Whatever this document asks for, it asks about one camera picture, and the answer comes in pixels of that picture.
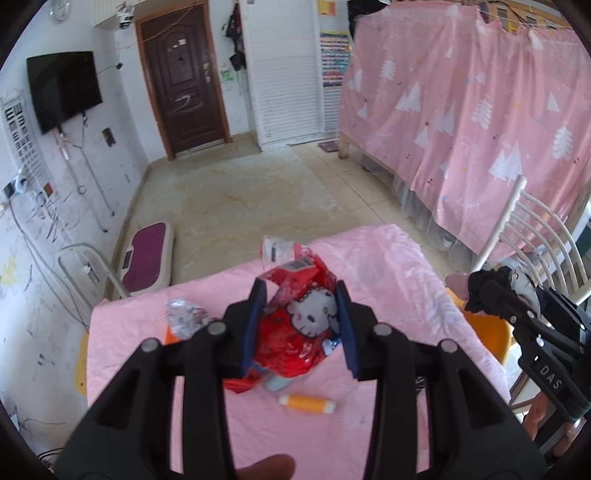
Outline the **right hand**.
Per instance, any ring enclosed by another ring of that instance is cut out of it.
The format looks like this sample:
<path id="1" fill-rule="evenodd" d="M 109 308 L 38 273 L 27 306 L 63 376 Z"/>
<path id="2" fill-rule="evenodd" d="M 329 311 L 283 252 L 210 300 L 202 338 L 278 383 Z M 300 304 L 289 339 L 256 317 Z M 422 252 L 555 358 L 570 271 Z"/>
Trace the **right hand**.
<path id="1" fill-rule="evenodd" d="M 543 392 L 538 393 L 534 398 L 533 404 L 522 423 L 524 429 L 532 440 L 536 438 L 538 430 L 546 419 L 548 410 L 551 406 L 552 404 Z M 554 446 L 552 453 L 557 457 L 563 456 L 570 448 L 584 425 L 584 419 L 577 420 L 574 424 L 567 423 L 565 433 Z"/>

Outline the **left hand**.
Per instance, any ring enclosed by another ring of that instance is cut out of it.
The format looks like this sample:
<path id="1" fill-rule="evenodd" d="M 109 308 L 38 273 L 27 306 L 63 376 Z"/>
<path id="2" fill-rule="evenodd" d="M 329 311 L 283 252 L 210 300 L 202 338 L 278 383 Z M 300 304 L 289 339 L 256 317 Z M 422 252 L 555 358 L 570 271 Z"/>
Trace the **left hand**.
<path id="1" fill-rule="evenodd" d="M 290 455 L 277 454 L 240 468 L 236 474 L 239 480 L 290 480 L 296 466 L 296 461 Z"/>

